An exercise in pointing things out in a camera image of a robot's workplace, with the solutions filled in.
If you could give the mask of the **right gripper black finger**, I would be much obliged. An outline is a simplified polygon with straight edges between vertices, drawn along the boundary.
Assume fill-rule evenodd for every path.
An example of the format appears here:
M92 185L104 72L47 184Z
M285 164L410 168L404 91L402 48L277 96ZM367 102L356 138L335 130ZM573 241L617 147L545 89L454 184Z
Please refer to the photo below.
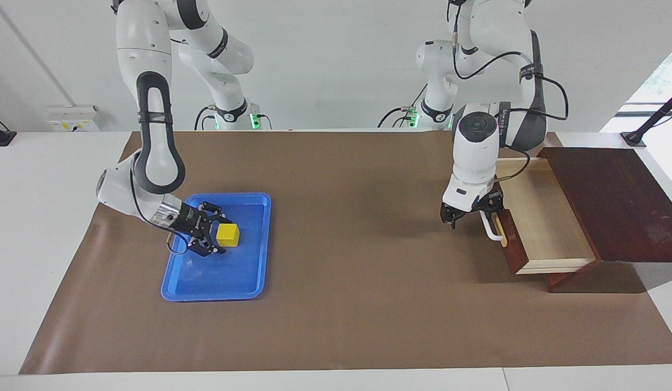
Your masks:
M221 247L214 242L210 234L201 231L192 231L190 234L190 250L200 256L209 256L212 254L224 254L226 248Z
M222 208L209 202L200 204L200 215L203 220L209 222L227 222L228 218L224 215Z

